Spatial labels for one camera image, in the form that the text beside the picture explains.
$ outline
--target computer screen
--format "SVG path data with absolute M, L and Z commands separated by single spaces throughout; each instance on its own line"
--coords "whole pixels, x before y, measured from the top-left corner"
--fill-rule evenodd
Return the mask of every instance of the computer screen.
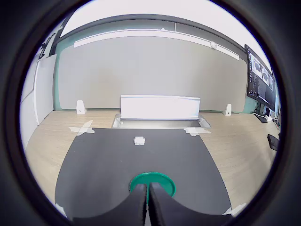
M 246 45 L 248 57 L 247 96 L 275 111 L 275 77 L 257 54 Z

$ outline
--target green dish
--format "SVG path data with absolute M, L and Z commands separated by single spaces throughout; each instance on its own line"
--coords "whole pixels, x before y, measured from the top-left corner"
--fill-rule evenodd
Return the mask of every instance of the green dish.
M 150 182 L 158 182 L 164 188 L 164 190 L 170 195 L 174 196 L 175 194 L 175 184 L 171 178 L 168 176 L 157 173 L 157 172 L 148 172 L 142 173 L 138 176 L 134 177 L 134 179 L 130 183 L 130 192 L 132 192 L 137 184 L 146 184 L 147 185 L 147 193 L 146 193 L 146 203 L 149 203 L 149 186 Z

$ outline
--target small white object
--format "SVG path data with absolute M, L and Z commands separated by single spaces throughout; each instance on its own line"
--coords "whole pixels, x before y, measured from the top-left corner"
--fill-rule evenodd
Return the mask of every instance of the small white object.
M 222 113 L 226 116 L 231 116 L 231 112 L 232 112 L 232 106 L 231 104 L 227 104 L 225 111 L 223 111 Z
M 76 102 L 76 114 L 85 114 L 87 112 L 84 102 L 82 100 L 78 100 Z
M 269 116 L 269 117 L 267 118 L 267 121 L 272 121 L 272 117 Z
M 145 138 L 144 137 L 134 137 L 134 143 L 135 143 L 135 145 L 144 145 Z
M 212 42 L 210 43 L 210 46 L 211 46 L 212 48 L 214 48 L 214 49 L 217 48 L 217 44 L 216 44 L 214 41 L 212 41 Z

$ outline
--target white block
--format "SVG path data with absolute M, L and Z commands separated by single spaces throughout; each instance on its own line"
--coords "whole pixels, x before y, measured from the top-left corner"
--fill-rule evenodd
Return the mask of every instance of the white block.
M 135 143 L 135 145 L 144 145 L 145 138 L 144 137 L 134 137 L 134 143 Z
M 76 102 L 76 114 L 85 114 L 87 112 L 84 102 L 82 100 L 78 100 Z
M 198 119 L 199 97 L 121 95 L 121 119 Z
M 223 111 L 222 113 L 226 116 L 231 116 L 231 112 L 232 112 L 231 104 L 227 104 L 225 111 Z

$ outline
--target wooden table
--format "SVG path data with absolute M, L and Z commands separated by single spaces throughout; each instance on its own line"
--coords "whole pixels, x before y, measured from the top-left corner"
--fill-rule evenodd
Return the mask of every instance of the wooden table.
M 41 189 L 55 203 L 55 185 L 63 160 L 77 132 L 70 127 L 82 127 L 93 120 L 91 127 L 111 128 L 119 110 L 53 111 L 36 128 L 25 155 Z M 261 187 L 273 163 L 276 151 L 270 149 L 267 134 L 278 137 L 273 122 L 261 123 L 252 114 L 202 113 L 211 125 L 211 133 L 202 133 L 226 185 L 232 208 L 249 203 Z

